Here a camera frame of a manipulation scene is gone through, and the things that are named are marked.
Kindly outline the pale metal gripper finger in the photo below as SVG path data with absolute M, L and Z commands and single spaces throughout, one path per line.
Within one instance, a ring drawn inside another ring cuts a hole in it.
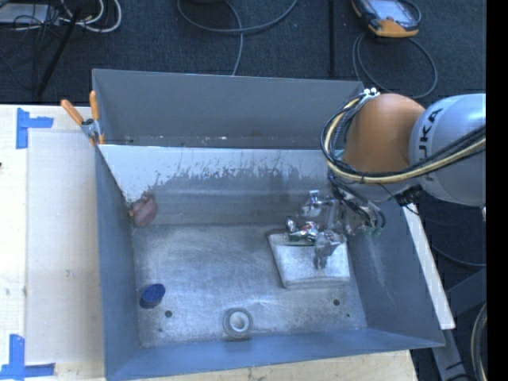
M 298 221 L 295 218 L 286 219 L 287 233 L 289 241 L 315 242 L 318 236 L 318 225 L 313 221 Z
M 317 269 L 324 269 L 327 259 L 331 257 L 341 243 L 342 236 L 334 231 L 319 233 L 314 242 L 314 266 Z

